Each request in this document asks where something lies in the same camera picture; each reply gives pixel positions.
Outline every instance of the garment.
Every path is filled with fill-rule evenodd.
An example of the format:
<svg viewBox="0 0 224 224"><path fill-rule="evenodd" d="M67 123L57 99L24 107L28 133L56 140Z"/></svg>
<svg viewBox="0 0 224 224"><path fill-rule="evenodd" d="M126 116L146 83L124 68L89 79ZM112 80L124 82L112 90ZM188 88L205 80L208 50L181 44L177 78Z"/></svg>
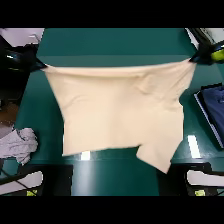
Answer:
<svg viewBox="0 0 224 224"><path fill-rule="evenodd" d="M24 165L37 146L36 136L31 128L14 130L0 139L0 158L16 157L17 162Z"/></svg>
<svg viewBox="0 0 224 224"><path fill-rule="evenodd" d="M63 155L140 146L137 157L166 173L183 138L179 96L195 69L188 60L44 69L64 118Z"/></svg>
<svg viewBox="0 0 224 224"><path fill-rule="evenodd" d="M201 90L214 126L224 144L224 86Z"/></svg>

